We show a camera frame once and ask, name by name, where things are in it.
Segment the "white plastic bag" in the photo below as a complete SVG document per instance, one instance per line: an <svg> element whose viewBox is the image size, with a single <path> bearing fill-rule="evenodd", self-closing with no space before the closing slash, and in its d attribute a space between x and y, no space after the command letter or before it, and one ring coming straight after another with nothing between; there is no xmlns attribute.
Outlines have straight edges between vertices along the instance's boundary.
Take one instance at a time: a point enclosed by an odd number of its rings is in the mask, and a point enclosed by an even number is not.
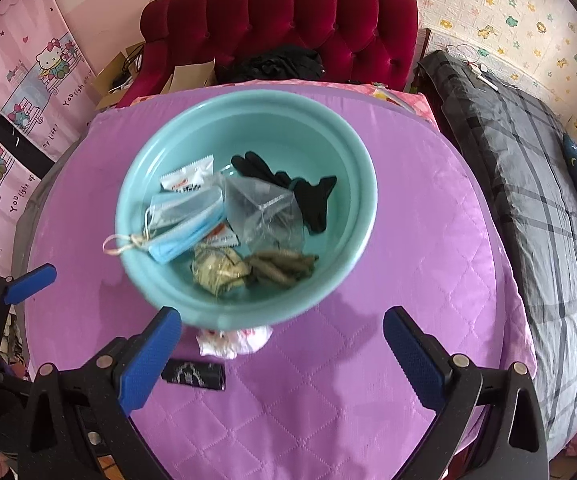
<svg viewBox="0 0 577 480"><path fill-rule="evenodd" d="M211 355L222 359L235 359L238 355L253 354L267 344L273 329L259 326L247 330L216 332L200 330L197 336L200 355Z"/></svg>
<svg viewBox="0 0 577 480"><path fill-rule="evenodd" d="M227 178L224 187L228 223L251 252L302 250L304 224L292 191L245 176Z"/></svg>

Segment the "teal bowl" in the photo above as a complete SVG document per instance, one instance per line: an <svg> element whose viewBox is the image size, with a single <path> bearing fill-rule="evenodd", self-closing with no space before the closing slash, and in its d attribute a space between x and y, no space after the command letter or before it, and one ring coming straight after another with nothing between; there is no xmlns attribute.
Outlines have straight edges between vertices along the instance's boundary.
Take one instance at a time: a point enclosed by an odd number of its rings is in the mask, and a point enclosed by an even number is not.
<svg viewBox="0 0 577 480"><path fill-rule="evenodd" d="M318 254L313 276L294 288L241 287L215 298L193 283L192 251L168 265L133 249L121 255L127 275L156 308L172 306L188 325L237 330L272 325L298 316L335 290L359 260L377 210L371 156L355 130L311 99L271 90L236 91L204 101L163 126L140 150L118 198L118 234L140 233L159 178L211 153L215 168L233 155L258 153L273 171L312 184L337 176L328 201L326 231L305 229L305 253Z"/></svg>

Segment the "plaid comforter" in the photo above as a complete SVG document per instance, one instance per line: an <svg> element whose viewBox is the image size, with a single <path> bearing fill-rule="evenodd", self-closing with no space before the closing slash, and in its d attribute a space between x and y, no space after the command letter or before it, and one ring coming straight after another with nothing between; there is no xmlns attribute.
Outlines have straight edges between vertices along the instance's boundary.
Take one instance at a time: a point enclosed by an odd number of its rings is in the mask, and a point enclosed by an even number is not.
<svg viewBox="0 0 577 480"><path fill-rule="evenodd" d="M562 155L564 129L539 99L502 82L495 92L444 52L421 65L511 261L552 458L577 432L577 195Z"/></svg>

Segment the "bed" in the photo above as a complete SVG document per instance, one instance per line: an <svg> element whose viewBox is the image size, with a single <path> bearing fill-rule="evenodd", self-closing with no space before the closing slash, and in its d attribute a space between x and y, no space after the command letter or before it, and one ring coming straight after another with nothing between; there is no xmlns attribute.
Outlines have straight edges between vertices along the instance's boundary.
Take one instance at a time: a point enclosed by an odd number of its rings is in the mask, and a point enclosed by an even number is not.
<svg viewBox="0 0 577 480"><path fill-rule="evenodd" d="M495 92L444 51L420 68L415 85L475 174L511 261L552 458L577 432L577 194L564 127L540 99L501 80Z"/></svg>

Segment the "blue face mask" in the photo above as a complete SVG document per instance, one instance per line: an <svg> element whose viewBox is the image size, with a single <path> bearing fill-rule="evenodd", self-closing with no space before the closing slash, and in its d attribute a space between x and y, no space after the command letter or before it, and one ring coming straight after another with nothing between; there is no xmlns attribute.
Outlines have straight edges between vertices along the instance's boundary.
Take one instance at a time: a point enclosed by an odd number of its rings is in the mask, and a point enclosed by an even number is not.
<svg viewBox="0 0 577 480"><path fill-rule="evenodd" d="M158 193L146 210L146 230L151 234L157 229L189 220L220 200L224 201L219 187L205 187L186 193Z"/></svg>
<svg viewBox="0 0 577 480"><path fill-rule="evenodd" d="M219 187L200 189L179 195L162 193L146 211L146 227L143 235L113 235L108 237L102 249L117 256L130 248L139 248L152 256L159 264L167 264L182 253L192 249L217 225L226 219L224 195ZM168 231L154 231L171 226ZM128 244L116 249L106 249L111 239L127 240Z"/></svg>

